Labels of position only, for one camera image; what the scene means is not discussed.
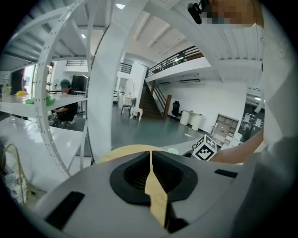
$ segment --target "ceiling light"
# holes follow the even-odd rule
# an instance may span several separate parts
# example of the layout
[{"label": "ceiling light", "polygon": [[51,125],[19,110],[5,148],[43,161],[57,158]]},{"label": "ceiling light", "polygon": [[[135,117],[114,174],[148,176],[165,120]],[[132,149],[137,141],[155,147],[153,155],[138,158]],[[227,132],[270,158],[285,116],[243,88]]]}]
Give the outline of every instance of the ceiling light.
[{"label": "ceiling light", "polygon": [[125,7],[125,5],[123,5],[123,4],[119,4],[119,3],[116,3],[116,6],[117,6],[117,8],[119,8],[119,9],[123,9],[123,8]]},{"label": "ceiling light", "polygon": [[180,57],[180,58],[178,58],[178,59],[175,59],[175,62],[177,62],[177,61],[179,61],[179,60],[182,60],[183,59],[183,57]]}]

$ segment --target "office chair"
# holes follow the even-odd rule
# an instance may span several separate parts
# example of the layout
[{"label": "office chair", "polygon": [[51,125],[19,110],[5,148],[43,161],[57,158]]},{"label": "office chair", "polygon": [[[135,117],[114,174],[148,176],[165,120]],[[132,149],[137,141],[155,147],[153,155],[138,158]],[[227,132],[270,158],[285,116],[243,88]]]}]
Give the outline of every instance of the office chair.
[{"label": "office chair", "polygon": [[177,117],[177,116],[181,116],[181,113],[179,113],[179,107],[180,107],[180,103],[178,101],[173,102],[173,110],[172,110],[172,114]]}]

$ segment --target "wooden stair railing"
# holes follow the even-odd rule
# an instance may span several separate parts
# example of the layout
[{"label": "wooden stair railing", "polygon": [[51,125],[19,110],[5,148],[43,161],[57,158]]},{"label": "wooden stair railing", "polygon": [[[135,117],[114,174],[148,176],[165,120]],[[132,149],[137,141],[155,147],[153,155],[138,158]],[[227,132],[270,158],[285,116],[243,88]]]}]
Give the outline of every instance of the wooden stair railing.
[{"label": "wooden stair railing", "polygon": [[155,93],[159,103],[161,104],[161,106],[163,108],[163,120],[165,120],[168,116],[169,106],[171,103],[172,95],[168,95],[167,98],[165,98],[162,91],[160,91],[160,89],[156,85],[155,81],[153,81],[151,83],[151,93],[152,93],[152,95]]}]

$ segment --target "person's arm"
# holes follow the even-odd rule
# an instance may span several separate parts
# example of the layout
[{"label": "person's arm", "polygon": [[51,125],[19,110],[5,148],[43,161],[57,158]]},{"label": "person's arm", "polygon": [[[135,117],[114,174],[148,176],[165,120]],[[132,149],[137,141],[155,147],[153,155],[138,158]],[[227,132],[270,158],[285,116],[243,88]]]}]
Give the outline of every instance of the person's arm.
[{"label": "person's arm", "polygon": [[262,143],[262,141],[263,128],[252,138],[245,141],[242,145],[218,151],[210,161],[230,164],[243,163],[245,158],[253,153]]},{"label": "person's arm", "polygon": [[58,110],[54,109],[53,111],[56,113],[59,113],[59,112],[66,112],[67,110],[68,110],[68,108],[62,107],[62,108],[59,108]]}]

